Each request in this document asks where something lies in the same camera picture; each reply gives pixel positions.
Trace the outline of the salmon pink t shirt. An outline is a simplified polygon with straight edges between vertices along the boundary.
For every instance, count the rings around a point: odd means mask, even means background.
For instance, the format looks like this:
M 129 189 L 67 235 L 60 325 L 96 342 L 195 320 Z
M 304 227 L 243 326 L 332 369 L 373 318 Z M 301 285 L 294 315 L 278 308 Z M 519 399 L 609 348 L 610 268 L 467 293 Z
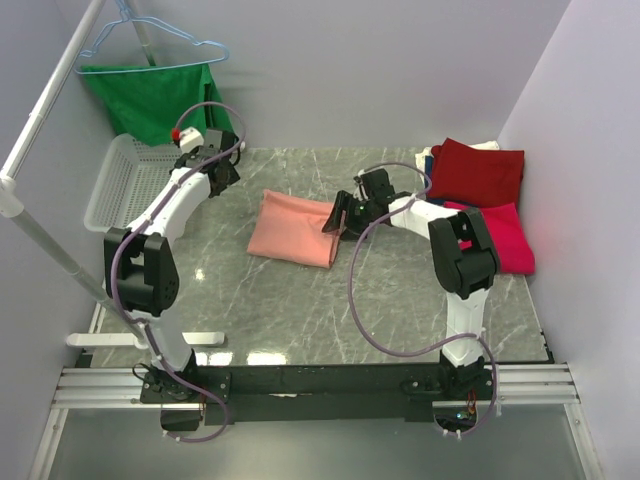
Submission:
M 324 233 L 333 204 L 265 189 L 247 252 L 254 256 L 329 269 L 339 231 Z

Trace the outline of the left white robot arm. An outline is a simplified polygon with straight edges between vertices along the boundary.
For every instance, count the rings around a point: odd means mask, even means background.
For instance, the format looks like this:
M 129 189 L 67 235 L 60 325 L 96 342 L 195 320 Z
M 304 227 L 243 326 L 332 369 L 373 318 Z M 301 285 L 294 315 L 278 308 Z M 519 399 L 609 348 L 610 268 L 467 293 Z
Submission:
M 180 289 L 172 246 L 201 203 L 240 179 L 242 141 L 229 131 L 218 135 L 218 144 L 211 144 L 193 127 L 174 130 L 180 155 L 167 184 L 140 216 L 104 237 L 106 291 L 150 352 L 146 381 L 179 402 L 203 389 L 195 353 L 172 311 Z

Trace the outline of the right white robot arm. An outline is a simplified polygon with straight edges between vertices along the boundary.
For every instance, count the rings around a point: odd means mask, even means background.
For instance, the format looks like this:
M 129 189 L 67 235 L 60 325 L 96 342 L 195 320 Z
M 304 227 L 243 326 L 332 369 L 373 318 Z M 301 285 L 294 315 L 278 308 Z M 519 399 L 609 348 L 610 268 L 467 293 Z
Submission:
M 364 327 L 356 309 L 353 274 L 357 253 L 366 237 L 380 224 L 403 229 L 430 242 L 436 278 L 446 292 L 446 337 L 414 352 L 394 351 L 379 344 Z M 349 309 L 356 328 L 375 349 L 397 358 L 414 358 L 440 352 L 446 369 L 439 374 L 444 395 L 460 399 L 474 386 L 474 379 L 489 362 L 487 384 L 497 386 L 498 369 L 483 338 L 484 309 L 500 260 L 482 213 L 431 204 L 406 192 L 357 199 L 341 191 L 322 227 L 325 233 L 349 233 L 357 240 L 347 280 Z

